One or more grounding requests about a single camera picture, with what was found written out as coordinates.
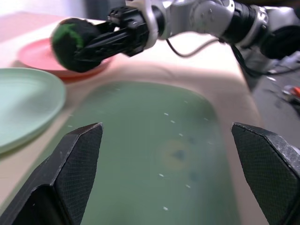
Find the water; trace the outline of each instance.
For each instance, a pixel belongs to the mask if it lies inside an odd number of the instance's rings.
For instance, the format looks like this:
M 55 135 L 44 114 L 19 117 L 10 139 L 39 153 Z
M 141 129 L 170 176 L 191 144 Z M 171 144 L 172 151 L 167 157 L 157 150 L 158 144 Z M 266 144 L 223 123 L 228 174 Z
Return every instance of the water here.
M 240 224 L 218 120 L 202 96 L 152 83 L 100 87 L 41 159 L 95 122 L 104 133 L 82 225 Z

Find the pink plate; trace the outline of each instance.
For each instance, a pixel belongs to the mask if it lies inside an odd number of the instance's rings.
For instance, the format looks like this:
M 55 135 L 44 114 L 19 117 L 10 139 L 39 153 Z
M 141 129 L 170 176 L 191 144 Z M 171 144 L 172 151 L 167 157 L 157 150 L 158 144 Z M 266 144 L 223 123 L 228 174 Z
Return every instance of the pink plate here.
M 50 39 L 46 38 L 23 47 L 18 53 L 18 59 L 26 67 L 47 71 L 61 79 L 74 79 L 102 72 L 107 68 L 112 58 L 102 61 L 98 67 L 85 73 L 70 71 L 58 63 L 52 52 Z

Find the sponge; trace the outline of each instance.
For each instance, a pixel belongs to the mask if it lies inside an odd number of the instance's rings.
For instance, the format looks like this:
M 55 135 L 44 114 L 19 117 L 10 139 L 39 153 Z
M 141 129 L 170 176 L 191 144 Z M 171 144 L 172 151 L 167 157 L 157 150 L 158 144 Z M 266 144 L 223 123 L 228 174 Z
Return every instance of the sponge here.
M 81 61 L 75 54 L 100 31 L 92 23 L 77 18 L 61 21 L 51 35 L 51 45 L 57 61 L 66 69 L 83 73 L 97 67 L 101 62 Z

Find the countertop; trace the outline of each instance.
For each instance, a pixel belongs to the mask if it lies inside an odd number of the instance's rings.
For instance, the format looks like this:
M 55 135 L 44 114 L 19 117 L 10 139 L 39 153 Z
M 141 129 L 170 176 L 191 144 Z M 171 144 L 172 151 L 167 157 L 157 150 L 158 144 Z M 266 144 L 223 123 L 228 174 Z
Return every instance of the countertop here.
M 22 27 L 22 32 L 14 33 L 14 18 L 17 26 Z M 0 42 L 1 68 L 18 66 L 19 49 L 32 41 L 49 37 L 57 23 L 63 19 L 52 17 L 45 19 L 46 22 L 40 25 L 31 26 L 31 20 L 42 21 L 43 18 L 42 15 L 28 14 L 12 15 L 5 20 L 0 18 L 1 29 L 8 33 Z M 211 38 L 207 35 L 187 33 L 172 38 L 171 42 L 178 51 L 188 53 Z M 28 173 L 34 169 L 32 165 L 36 159 L 74 109 L 95 87 L 120 79 L 183 87 L 208 99 L 220 121 L 241 222 L 244 225 L 267 224 L 246 183 L 230 132 L 234 121 L 260 127 L 263 124 L 230 47 L 219 43 L 213 44 L 194 57 L 182 59 L 170 50 L 166 42 L 157 41 L 154 47 L 132 58 L 122 54 L 115 56 L 110 67 L 100 75 L 82 82 L 66 84 L 66 105 L 50 127 L 32 142 L 0 155 L 0 213 L 14 197 L 24 179 L 27 179 Z

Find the black cable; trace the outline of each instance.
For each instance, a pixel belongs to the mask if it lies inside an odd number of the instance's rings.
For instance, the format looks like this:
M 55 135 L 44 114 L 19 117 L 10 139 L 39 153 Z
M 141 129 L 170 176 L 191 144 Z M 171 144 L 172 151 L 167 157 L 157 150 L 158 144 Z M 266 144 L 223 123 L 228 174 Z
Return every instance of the black cable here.
M 236 46 L 231 45 L 231 49 L 232 49 L 232 51 L 233 51 L 233 54 L 234 54 L 236 60 L 237 60 L 238 63 L 240 64 L 240 66 L 243 68 L 243 70 L 244 70 L 247 74 L 249 74 L 249 75 L 252 76 L 252 77 L 259 77 L 259 76 L 262 76 L 262 75 L 266 75 L 266 76 L 277 76 L 277 75 L 288 74 L 288 73 L 290 73 L 290 72 L 297 72 L 297 71 L 300 71 L 300 67 L 298 67 L 298 68 L 295 68 L 295 69 L 290 69 L 290 70 L 287 70 L 287 71 L 277 72 L 277 73 L 271 73 L 271 72 L 263 73 L 263 72 L 259 72 L 259 71 L 250 69 L 249 67 L 246 66 L 245 60 L 244 60 L 242 54 L 240 53 L 240 51 L 238 50 L 238 48 L 237 48 Z
M 197 49 L 195 49 L 194 51 L 192 51 L 191 53 L 188 54 L 182 54 L 180 52 L 178 52 L 173 45 L 171 44 L 169 39 L 166 39 L 169 47 L 171 48 L 171 50 L 178 56 L 183 57 L 183 58 L 188 58 L 191 56 L 194 56 L 195 54 L 199 53 L 200 51 L 202 51 L 204 48 L 208 47 L 209 45 L 215 43 L 215 42 L 222 42 L 221 40 L 215 38 L 212 40 L 209 40 L 207 42 L 205 42 L 203 45 L 199 46 Z M 295 68 L 295 69 L 290 69 L 288 71 L 283 71 L 283 72 L 277 72 L 277 73 L 271 73 L 271 72 L 267 72 L 267 73 L 263 73 L 263 72 L 259 72 L 253 69 L 250 69 L 246 63 L 245 63 L 245 59 L 243 58 L 242 54 L 240 53 L 240 51 L 238 50 L 238 48 L 235 45 L 231 45 L 231 49 L 233 51 L 233 54 L 236 58 L 236 60 L 238 61 L 238 63 L 240 64 L 240 66 L 243 68 L 243 70 L 249 74 L 251 77 L 260 77 L 260 76 L 276 76 L 276 75 L 284 75 L 284 74 L 288 74 L 290 72 L 297 72 L 300 71 L 300 67 Z
M 200 51 L 202 51 L 204 48 L 208 47 L 209 45 L 215 43 L 215 42 L 219 42 L 220 40 L 215 38 L 215 39 L 212 39 L 212 40 L 209 40 L 207 42 L 205 42 L 203 45 L 201 45 L 200 47 L 196 48 L 195 50 L 193 50 L 192 52 L 188 53 L 188 54 L 182 54 L 180 52 L 178 52 L 174 47 L 173 45 L 171 44 L 170 40 L 169 39 L 166 39 L 169 47 L 172 49 L 172 51 L 180 56 L 180 57 L 183 57 L 183 58 L 189 58 L 189 57 L 192 57 L 194 55 L 196 55 L 197 53 L 199 53 Z

